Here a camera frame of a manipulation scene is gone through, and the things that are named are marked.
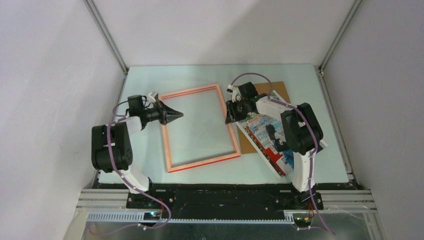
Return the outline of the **orange wooden picture frame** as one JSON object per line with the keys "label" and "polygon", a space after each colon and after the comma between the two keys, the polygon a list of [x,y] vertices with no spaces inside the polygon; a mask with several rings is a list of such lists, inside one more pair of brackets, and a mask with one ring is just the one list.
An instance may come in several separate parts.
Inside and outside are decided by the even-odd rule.
{"label": "orange wooden picture frame", "polygon": [[[189,88],[189,89],[185,89],[185,90],[179,90],[179,91],[170,92],[170,93],[164,93],[164,94],[161,94],[159,96],[159,99],[161,101],[164,101],[165,99],[183,96],[183,95],[192,94],[192,93],[198,93],[198,92],[212,90],[212,89],[216,89],[218,94],[219,94],[220,101],[221,101],[221,107],[222,107],[222,110],[224,112],[224,116],[226,118],[227,109],[226,109],[223,93],[222,93],[220,85],[218,83],[213,83],[213,84],[204,85],[204,86],[198,86],[198,87]],[[179,166],[179,167],[172,167],[170,144],[169,144],[169,139],[168,139],[168,130],[167,130],[167,126],[163,126],[162,127],[162,137],[163,137],[163,143],[164,143],[164,154],[165,154],[165,162],[166,162],[167,172],[168,173],[180,172],[180,171],[193,169],[193,168],[197,168],[197,167],[201,167],[201,166],[205,166],[205,165],[210,165],[210,164],[214,164],[214,163],[218,163],[218,162],[222,162],[222,161],[226,161],[226,160],[230,160],[230,159],[240,157],[241,156],[241,150],[240,150],[237,138],[236,138],[235,131],[234,131],[234,129],[231,125],[228,125],[228,130],[230,131],[230,134],[231,134],[231,137],[232,137],[233,145],[234,145],[234,148],[235,148],[235,153],[225,155],[225,156],[221,156],[221,157],[208,159],[208,160],[202,160],[202,161],[197,162],[197,163],[186,164],[186,165],[182,165],[182,166]]]}

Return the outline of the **clear acrylic sheet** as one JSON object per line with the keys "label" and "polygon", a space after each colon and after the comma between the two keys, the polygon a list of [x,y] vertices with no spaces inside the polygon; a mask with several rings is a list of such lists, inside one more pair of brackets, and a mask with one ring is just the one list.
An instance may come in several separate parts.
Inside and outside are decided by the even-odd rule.
{"label": "clear acrylic sheet", "polygon": [[172,167],[236,152],[215,88],[171,97],[163,102],[183,113],[166,125]]}

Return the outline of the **colourful printed photo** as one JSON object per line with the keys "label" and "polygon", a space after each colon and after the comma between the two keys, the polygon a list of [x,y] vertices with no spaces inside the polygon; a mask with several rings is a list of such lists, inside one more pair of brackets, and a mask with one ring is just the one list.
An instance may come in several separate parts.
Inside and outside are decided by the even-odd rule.
{"label": "colourful printed photo", "polygon": [[267,115],[249,113],[246,119],[235,124],[249,138],[257,153],[278,179],[293,172],[293,157],[278,151],[275,141],[269,135],[269,133],[276,133],[278,139],[284,139],[283,126],[280,121]]}

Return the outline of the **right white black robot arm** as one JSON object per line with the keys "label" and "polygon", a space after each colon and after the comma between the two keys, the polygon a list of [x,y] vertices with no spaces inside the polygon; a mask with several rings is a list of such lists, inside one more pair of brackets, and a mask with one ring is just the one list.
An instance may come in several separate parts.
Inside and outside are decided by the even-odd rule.
{"label": "right white black robot arm", "polygon": [[271,97],[269,93],[258,94],[251,82],[238,87],[228,85],[231,100],[226,101],[225,124],[239,123],[252,114],[268,116],[282,124],[283,137],[271,135],[276,150],[293,153],[292,184],[297,191],[291,194],[291,204],[304,209],[311,202],[315,186],[314,161],[319,142],[324,134],[312,107],[308,103],[294,106]]}

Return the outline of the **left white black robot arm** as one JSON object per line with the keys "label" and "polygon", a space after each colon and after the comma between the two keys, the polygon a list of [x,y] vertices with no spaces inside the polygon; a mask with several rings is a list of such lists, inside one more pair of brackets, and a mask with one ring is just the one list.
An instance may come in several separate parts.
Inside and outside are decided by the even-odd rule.
{"label": "left white black robot arm", "polygon": [[156,92],[129,96],[125,103],[128,107],[117,121],[92,127],[91,162],[96,170],[120,177],[132,194],[140,194],[138,201],[145,208],[153,208],[158,194],[149,189],[149,177],[131,169],[134,155],[130,137],[150,122],[166,126],[184,114],[164,104]]}

